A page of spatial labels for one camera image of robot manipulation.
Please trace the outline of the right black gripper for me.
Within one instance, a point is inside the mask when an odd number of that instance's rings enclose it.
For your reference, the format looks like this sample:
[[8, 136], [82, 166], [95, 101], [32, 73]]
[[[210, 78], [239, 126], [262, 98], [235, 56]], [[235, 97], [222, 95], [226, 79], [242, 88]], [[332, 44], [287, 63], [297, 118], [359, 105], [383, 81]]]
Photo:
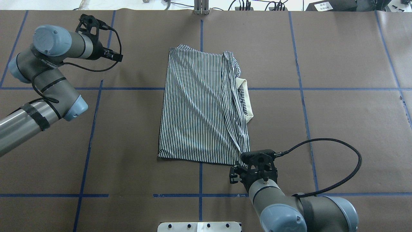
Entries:
[[251, 167], [239, 165], [230, 167], [229, 183], [236, 184], [239, 182], [247, 185], [251, 185], [253, 184], [253, 182], [255, 182], [254, 172]]

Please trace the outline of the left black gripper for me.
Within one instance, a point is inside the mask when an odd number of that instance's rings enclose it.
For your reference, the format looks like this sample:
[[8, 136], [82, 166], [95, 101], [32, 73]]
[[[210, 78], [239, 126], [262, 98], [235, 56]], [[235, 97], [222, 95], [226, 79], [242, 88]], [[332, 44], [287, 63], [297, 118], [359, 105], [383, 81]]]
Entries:
[[115, 62], [122, 62], [123, 59], [122, 53], [115, 52], [108, 48], [103, 48], [102, 57]]

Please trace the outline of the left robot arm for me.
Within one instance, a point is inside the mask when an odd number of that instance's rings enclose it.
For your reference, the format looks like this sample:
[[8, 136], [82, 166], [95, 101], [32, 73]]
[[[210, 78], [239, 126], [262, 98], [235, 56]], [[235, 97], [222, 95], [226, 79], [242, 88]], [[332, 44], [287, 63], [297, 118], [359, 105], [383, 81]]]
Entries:
[[28, 49], [8, 65], [19, 81], [31, 84], [39, 95], [1, 120], [1, 156], [50, 128], [58, 120], [72, 121], [88, 110], [81, 94], [60, 72], [66, 58], [96, 60], [100, 57], [121, 62], [122, 53], [101, 45], [98, 35], [85, 28], [68, 31], [57, 25], [40, 25]]

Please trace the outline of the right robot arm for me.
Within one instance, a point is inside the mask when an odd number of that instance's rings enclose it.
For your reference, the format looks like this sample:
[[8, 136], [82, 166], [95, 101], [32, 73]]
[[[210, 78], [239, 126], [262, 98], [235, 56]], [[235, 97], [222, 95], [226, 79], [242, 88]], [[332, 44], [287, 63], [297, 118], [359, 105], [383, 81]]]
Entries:
[[[315, 141], [334, 141], [351, 149], [358, 158], [355, 169], [328, 188], [287, 196], [278, 186], [274, 160]], [[350, 144], [333, 138], [316, 138], [278, 153], [270, 149], [244, 152], [241, 163], [230, 168], [229, 181], [243, 184], [265, 232], [356, 232], [359, 216], [353, 204], [324, 193], [353, 178], [361, 165], [360, 152]]]

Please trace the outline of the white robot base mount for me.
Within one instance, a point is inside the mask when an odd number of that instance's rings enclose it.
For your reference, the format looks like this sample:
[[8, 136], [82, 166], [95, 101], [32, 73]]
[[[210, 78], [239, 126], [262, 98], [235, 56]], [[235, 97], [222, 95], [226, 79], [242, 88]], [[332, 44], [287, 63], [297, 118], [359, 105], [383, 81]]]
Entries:
[[165, 222], [158, 232], [242, 232], [242, 224], [234, 221]]

